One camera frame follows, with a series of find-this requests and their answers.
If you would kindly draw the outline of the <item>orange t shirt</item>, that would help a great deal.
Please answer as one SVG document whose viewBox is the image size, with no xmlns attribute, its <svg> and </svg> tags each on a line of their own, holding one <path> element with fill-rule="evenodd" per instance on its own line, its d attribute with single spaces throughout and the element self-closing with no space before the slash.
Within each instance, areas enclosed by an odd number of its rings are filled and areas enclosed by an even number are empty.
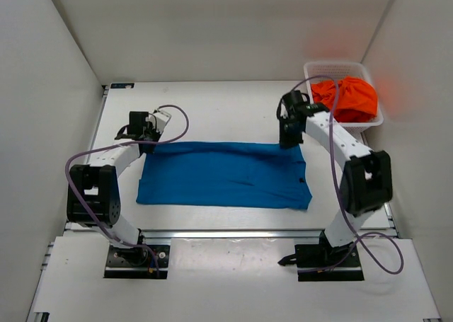
<svg viewBox="0 0 453 322">
<path fill-rule="evenodd" d="M 334 111 L 337 122 L 369 122 L 378 113 L 378 97 L 375 89 L 366 81 L 347 76 L 338 80 L 338 103 Z M 331 80 L 320 81 L 311 85 L 312 98 L 315 103 L 323 103 L 332 109 L 336 88 Z"/>
</svg>

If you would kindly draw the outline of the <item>blue t shirt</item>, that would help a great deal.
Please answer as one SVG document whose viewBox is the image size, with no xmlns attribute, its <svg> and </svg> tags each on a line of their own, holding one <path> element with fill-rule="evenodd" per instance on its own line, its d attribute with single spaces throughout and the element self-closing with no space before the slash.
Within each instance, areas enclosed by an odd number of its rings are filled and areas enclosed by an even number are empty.
<svg viewBox="0 0 453 322">
<path fill-rule="evenodd" d="M 245 142 L 176 142 L 145 158 L 140 205 L 309 208 L 306 162 L 296 146 Z"/>
</svg>

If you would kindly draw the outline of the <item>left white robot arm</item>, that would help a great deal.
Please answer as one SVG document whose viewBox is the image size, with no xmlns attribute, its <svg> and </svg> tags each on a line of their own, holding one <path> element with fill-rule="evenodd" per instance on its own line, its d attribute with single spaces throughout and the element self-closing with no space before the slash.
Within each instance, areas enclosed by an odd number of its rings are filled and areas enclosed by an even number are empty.
<svg viewBox="0 0 453 322">
<path fill-rule="evenodd" d="M 89 164 L 69 169 L 73 186 L 68 189 L 67 219 L 104 235 L 116 248 L 135 248 L 142 244 L 141 231 L 121 215 L 118 178 L 157 142 L 171 119 L 164 110 L 152 113 L 131 111 L 129 123 L 121 127 L 113 149 L 104 151 Z"/>
</svg>

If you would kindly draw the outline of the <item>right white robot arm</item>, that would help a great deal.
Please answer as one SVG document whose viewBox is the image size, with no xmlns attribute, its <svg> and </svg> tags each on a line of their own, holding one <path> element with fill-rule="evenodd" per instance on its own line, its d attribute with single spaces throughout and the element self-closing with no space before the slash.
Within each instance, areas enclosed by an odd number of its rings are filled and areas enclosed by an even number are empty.
<svg viewBox="0 0 453 322">
<path fill-rule="evenodd" d="M 340 209 L 323 230 L 320 242 L 335 251 L 349 246 L 363 224 L 393 197 L 391 159 L 385 151 L 373 151 L 335 121 L 321 103 L 310 103 L 300 91 L 283 95 L 277 106 L 279 144 L 288 149 L 315 139 L 330 155 Z"/>
</svg>

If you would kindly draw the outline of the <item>white plastic basket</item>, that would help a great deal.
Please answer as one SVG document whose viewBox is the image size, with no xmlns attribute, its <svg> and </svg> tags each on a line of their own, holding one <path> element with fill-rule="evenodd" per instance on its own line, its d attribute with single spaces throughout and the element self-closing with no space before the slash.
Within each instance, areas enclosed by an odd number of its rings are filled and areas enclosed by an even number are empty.
<svg viewBox="0 0 453 322">
<path fill-rule="evenodd" d="M 329 76 L 336 80 L 341 80 L 347 76 L 359 78 L 373 86 L 372 78 L 364 65 L 358 62 L 346 61 L 315 61 L 307 62 L 304 65 L 304 76 L 306 79 L 310 78 L 306 83 L 307 93 L 310 100 L 313 100 L 311 85 L 322 81 L 322 78 L 315 78 L 315 76 Z M 377 115 L 369 122 L 342 122 L 341 125 L 351 134 L 359 134 L 364 132 L 370 127 L 376 127 L 383 123 L 384 118 L 379 105 L 377 106 Z"/>
</svg>

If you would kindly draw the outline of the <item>dark label sticker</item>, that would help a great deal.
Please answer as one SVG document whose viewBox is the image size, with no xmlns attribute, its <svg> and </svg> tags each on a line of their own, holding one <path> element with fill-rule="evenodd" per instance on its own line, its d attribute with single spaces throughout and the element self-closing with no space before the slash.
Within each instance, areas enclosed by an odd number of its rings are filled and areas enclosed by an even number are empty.
<svg viewBox="0 0 453 322">
<path fill-rule="evenodd" d="M 132 89 L 135 83 L 111 83 L 110 89 Z"/>
</svg>

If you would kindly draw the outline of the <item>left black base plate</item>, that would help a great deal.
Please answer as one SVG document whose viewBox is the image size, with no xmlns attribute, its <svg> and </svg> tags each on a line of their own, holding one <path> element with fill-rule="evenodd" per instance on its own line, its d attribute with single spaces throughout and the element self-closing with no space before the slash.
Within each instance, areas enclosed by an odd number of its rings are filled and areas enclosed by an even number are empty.
<svg viewBox="0 0 453 322">
<path fill-rule="evenodd" d="M 170 259 L 170 245 L 149 245 L 157 257 L 159 271 L 149 251 L 109 246 L 104 278 L 166 280 Z"/>
</svg>

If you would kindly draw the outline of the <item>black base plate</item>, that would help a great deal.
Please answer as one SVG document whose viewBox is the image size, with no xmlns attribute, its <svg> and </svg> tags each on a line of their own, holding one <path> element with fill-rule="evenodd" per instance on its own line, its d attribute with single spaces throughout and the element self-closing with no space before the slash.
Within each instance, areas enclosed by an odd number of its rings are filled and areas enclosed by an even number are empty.
<svg viewBox="0 0 453 322">
<path fill-rule="evenodd" d="M 356 282 L 365 279 L 357 247 L 350 244 L 329 253 L 321 244 L 297 244 L 294 253 L 277 262 L 296 265 L 299 282 Z"/>
<path fill-rule="evenodd" d="M 109 246 L 104 278 L 166 280 L 170 259 L 170 245 L 149 245 L 157 257 L 159 271 L 149 251 Z"/>
</svg>

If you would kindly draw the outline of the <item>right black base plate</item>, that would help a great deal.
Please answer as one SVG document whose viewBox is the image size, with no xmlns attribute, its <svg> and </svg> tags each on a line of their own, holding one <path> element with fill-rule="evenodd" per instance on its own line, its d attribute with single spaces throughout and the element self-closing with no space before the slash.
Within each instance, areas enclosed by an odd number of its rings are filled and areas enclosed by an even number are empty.
<svg viewBox="0 0 453 322">
<path fill-rule="evenodd" d="M 321 244 L 297 244 L 294 253 L 277 262 L 296 265 L 299 282 L 356 282 L 365 279 L 357 247 L 350 244 L 329 253 Z"/>
</svg>

